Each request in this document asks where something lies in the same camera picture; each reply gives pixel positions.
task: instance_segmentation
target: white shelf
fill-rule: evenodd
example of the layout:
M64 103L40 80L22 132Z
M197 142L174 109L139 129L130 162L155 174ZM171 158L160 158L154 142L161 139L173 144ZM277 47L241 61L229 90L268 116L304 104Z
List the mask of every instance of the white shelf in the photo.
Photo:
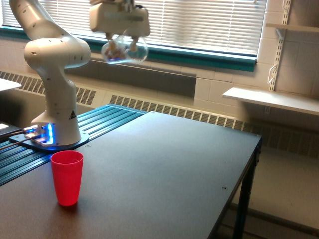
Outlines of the white shelf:
M233 87L223 97L319 116L319 100L292 94Z
M0 91L11 90L14 88L19 88L21 85L14 81L7 81L5 79L0 78Z
M266 27L275 27L277 29L290 30L290 31L318 32L319 33L319 27L311 27L311 26L281 25L281 24L267 23Z

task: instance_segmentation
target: window blinds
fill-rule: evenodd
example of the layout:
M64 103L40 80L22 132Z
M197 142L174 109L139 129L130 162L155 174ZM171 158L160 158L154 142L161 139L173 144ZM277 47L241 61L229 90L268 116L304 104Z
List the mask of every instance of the window blinds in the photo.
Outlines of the window blinds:
M89 0L40 2L67 31L93 34ZM150 13L149 44L257 55L266 0L136 0L136 4ZM2 11L4 25L19 26L8 0L2 0Z

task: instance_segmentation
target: shelf bracket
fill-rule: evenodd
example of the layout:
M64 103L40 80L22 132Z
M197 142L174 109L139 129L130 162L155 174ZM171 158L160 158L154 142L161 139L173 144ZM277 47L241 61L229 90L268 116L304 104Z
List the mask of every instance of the shelf bracket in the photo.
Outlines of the shelf bracket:
M291 1L292 0L283 0L283 9L285 10L285 14L284 14L284 17L282 20L282 25L287 25L287 23L288 23ZM286 35L286 30L284 30L284 29L276 28L276 32L279 36L279 40L278 40L278 45L277 45L275 62L274 62L273 67L270 69L270 71L269 71L270 73L268 76L269 91L275 91L277 73L278 73L278 69L280 66L281 53L282 53L282 49L284 47L284 41L285 41L285 35ZM270 109L271 109L271 107L266 106L265 107L265 114L270 114Z
M276 28L276 32L279 36L279 39L283 40L285 38L286 30Z

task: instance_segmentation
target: mounting plate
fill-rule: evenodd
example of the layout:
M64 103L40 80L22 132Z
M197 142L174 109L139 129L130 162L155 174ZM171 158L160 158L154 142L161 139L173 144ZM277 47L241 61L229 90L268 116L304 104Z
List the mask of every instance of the mounting plate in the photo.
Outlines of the mounting plate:
M51 146L51 147L45 147L38 143L35 143L33 140L28 140L25 142L22 142L20 145L24 146L26 148L36 149L44 152L59 152L64 150L74 150L82 145L84 145L86 142L89 141L89 134L80 130L81 133L81 140L77 143L70 144L70 145L60 145L60 146ZM20 142L25 139L24 134L18 134L16 136L12 136L9 138L9 141L12 143Z

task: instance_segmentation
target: radiator vent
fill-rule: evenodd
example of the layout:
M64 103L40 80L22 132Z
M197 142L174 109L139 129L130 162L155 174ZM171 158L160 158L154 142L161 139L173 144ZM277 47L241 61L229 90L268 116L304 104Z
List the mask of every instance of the radiator vent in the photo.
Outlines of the radiator vent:
M20 83L19 90L29 91L45 95L44 85L41 79L0 71L0 78ZM76 102L90 106L94 100L96 91L76 88Z
M116 95L112 95L110 103L128 106L146 112L155 111L245 132L261 134L263 136L263 146L265 147L297 153L312 158L318 158L319 156L319 134L296 131L284 127L275 127L267 124L244 122L234 117L169 104L157 104L149 101L124 98Z

